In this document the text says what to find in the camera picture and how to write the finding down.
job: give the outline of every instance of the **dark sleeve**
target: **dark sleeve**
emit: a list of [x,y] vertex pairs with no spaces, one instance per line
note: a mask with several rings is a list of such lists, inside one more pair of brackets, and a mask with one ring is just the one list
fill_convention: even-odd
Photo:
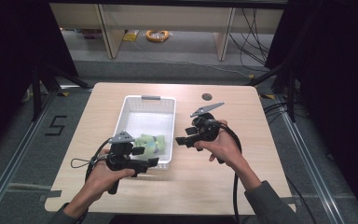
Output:
[[63,209],[69,203],[65,203],[60,210],[54,214],[54,217],[48,222],[48,224],[75,224],[75,223],[82,223],[88,211],[86,211],[80,218],[69,217],[63,212]]
[[259,223],[302,223],[267,181],[263,181],[256,189],[246,191],[245,196],[254,209]]

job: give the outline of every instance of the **tabletop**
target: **tabletop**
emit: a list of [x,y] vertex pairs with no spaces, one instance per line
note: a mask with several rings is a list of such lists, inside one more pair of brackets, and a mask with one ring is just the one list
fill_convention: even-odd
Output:
[[[203,94],[212,100],[205,101]],[[57,211],[77,194],[84,184],[87,167],[74,169],[74,158],[88,160],[107,138],[113,136],[123,101],[128,95],[154,95],[176,99],[174,136],[186,136],[191,126],[190,114],[199,107],[219,102],[212,111],[216,119],[226,119],[240,138],[242,155],[261,180],[268,180],[280,197],[292,197],[274,145],[267,120],[254,87],[98,83],[95,85],[75,134],[63,159],[52,191],[61,197],[48,198],[45,207]],[[120,181],[117,194],[105,193],[91,207],[91,212],[115,214],[233,215],[232,189],[234,172],[225,164],[209,162],[207,150],[172,146],[169,170],[149,169],[146,174]],[[239,184],[240,215],[254,211]]]

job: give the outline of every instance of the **green object in basket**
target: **green object in basket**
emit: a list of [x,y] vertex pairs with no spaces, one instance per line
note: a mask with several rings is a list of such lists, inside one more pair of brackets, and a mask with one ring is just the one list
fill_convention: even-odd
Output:
[[135,146],[145,148],[144,156],[161,154],[165,150],[164,135],[153,136],[143,133],[135,139]]

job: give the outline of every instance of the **yellow round object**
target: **yellow round object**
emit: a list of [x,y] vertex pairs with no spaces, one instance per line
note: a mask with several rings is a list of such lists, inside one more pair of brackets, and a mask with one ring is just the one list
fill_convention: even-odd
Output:
[[149,30],[146,32],[146,39],[152,42],[162,42],[170,36],[168,31],[153,31]]

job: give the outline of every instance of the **hand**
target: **hand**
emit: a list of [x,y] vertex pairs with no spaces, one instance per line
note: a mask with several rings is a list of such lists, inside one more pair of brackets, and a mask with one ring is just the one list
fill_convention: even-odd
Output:
[[[227,126],[226,120],[218,120],[219,123]],[[243,161],[243,156],[237,147],[234,139],[224,129],[219,130],[219,135],[212,142],[199,141],[194,144],[196,148],[206,148],[212,152],[209,161],[216,157],[226,162],[226,165],[235,168],[238,162]]]
[[[104,149],[100,155],[108,152],[108,149]],[[110,190],[117,180],[134,174],[135,171],[132,169],[111,171],[106,161],[98,161],[83,188],[63,209],[63,212],[70,217],[80,217],[92,203],[101,198],[105,191]]]

